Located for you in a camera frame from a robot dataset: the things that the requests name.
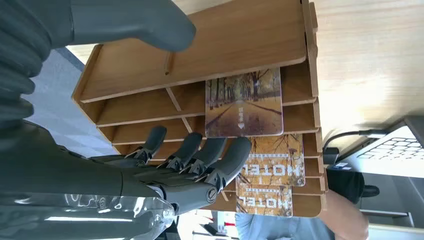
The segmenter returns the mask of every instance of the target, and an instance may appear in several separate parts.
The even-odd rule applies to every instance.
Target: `gray sleeve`
[[[254,215],[251,214],[235,214],[235,227],[240,240],[249,239],[253,217]]]

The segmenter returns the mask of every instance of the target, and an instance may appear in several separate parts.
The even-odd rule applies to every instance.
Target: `card with tree-lined road image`
[[[283,133],[280,68],[206,81],[207,137]]]

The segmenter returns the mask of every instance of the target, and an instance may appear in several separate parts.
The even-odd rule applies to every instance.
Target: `person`
[[[332,190],[318,217],[278,217],[237,213],[240,240],[366,240],[368,219],[348,199]]]

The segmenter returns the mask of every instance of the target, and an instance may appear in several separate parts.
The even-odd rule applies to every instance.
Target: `robotic hand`
[[[189,134],[159,166],[147,165],[165,139],[152,129],[129,155],[84,158],[23,120],[21,98],[52,48],[138,38],[177,52],[196,28],[171,0],[0,1],[0,239],[155,239],[175,215],[215,202],[251,149],[235,139]]]

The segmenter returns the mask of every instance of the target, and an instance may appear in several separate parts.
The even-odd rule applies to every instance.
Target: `wooden organizer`
[[[328,186],[314,4],[233,0],[189,18],[197,34],[183,52],[169,53],[137,39],[95,46],[72,99],[120,154],[144,143],[152,127],[166,127],[165,142],[151,161],[157,165],[188,133],[205,134],[205,80],[280,67],[283,134],[303,134],[305,156],[306,184],[292,188],[293,214],[317,216],[326,207]],[[207,209],[235,211],[235,182],[222,192]]]

